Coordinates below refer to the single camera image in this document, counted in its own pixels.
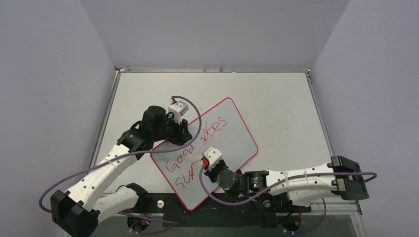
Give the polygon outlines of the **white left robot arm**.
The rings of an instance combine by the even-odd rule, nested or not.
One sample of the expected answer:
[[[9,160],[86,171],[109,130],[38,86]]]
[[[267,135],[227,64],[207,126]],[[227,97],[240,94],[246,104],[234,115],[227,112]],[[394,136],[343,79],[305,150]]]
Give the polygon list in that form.
[[[134,123],[117,140],[108,155],[92,171],[65,192],[57,190],[50,198],[52,220],[72,237],[88,237],[103,220],[121,211],[142,212],[147,207],[147,191],[131,183],[102,197],[104,191],[128,167],[153,148],[154,143],[168,141],[184,148],[193,137],[182,116],[188,106],[173,102],[165,110],[150,106],[142,120]]]

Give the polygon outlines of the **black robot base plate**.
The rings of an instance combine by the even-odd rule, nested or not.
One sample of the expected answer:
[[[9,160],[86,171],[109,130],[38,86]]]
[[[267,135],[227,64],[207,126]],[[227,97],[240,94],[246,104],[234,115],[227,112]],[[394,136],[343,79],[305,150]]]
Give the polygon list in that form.
[[[298,207],[285,200],[285,195],[261,199],[240,206],[227,206],[208,198],[194,210],[187,210],[176,194],[149,193],[123,213],[162,217],[164,227],[177,222],[179,227],[244,227],[276,228],[290,222],[298,224],[300,213],[310,213],[311,207]]]

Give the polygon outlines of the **pink-framed whiteboard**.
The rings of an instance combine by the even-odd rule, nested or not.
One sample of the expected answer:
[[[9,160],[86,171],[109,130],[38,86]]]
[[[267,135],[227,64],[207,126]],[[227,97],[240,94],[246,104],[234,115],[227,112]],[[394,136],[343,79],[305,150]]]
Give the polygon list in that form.
[[[237,171],[257,154],[258,146],[230,97],[204,112],[201,123],[190,122],[188,130],[199,134],[190,146],[173,152],[176,146],[164,141],[151,158],[184,207],[192,211],[208,198],[199,180],[200,160],[208,147],[218,149],[229,169]]]

